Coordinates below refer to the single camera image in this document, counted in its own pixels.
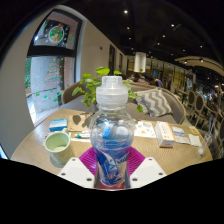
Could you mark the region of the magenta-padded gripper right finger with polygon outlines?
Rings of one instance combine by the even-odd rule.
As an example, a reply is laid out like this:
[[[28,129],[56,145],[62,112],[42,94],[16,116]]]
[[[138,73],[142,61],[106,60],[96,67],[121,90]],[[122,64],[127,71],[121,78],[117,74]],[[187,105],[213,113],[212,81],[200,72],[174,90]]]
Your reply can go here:
[[[126,163],[125,188],[140,188],[166,176],[153,157],[145,157],[131,148]]]

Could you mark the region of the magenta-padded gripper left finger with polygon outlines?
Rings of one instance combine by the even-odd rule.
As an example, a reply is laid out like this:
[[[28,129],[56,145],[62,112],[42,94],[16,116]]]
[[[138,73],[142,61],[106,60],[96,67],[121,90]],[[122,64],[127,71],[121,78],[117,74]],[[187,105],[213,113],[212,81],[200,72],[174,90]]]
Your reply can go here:
[[[97,158],[93,148],[80,157],[72,157],[58,176],[84,188],[93,188],[98,173]]]

